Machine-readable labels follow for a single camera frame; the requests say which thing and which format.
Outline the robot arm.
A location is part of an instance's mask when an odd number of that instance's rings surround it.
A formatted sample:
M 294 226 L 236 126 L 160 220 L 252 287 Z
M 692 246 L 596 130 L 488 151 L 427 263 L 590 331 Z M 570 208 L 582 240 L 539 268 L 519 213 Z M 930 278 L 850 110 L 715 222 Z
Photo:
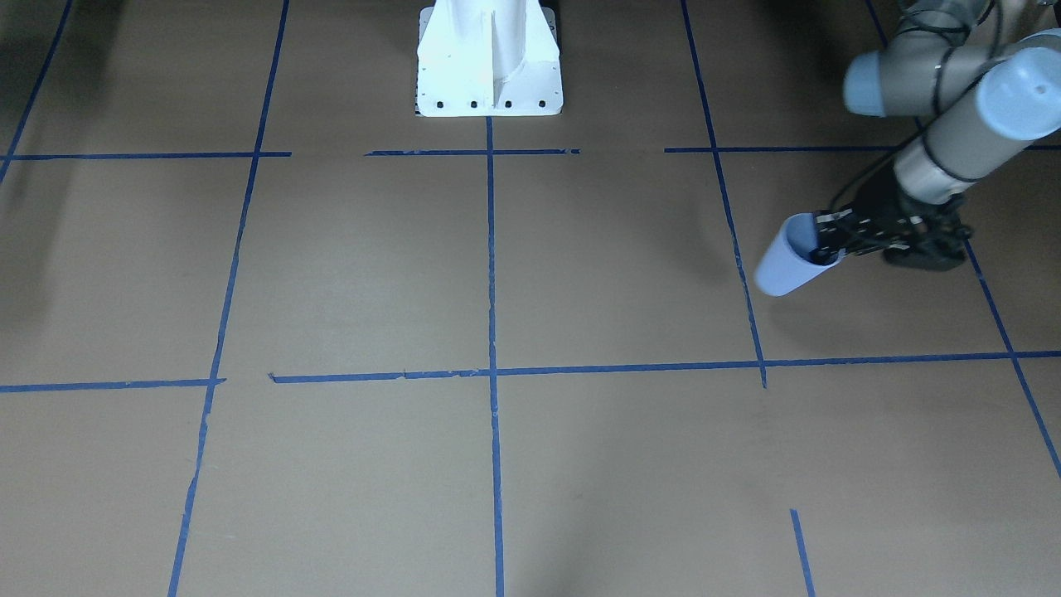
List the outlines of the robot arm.
M 1059 30 L 1005 42 L 969 38 L 986 1 L 899 5 L 894 38 L 845 73 L 854 115 L 925 118 L 922 131 L 864 166 L 816 211 L 808 260 L 882 253 L 899 267 L 947 271 L 966 261 L 966 191 L 1059 129 Z

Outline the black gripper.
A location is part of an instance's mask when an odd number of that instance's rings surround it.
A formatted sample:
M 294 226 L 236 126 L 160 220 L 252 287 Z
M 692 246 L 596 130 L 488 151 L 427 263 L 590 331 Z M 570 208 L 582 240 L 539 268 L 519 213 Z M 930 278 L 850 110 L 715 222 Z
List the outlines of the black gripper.
M 914 256 L 914 226 L 894 178 L 860 185 L 854 199 L 814 214 L 814 260 L 838 262 L 848 254 L 883 252 L 888 262 Z

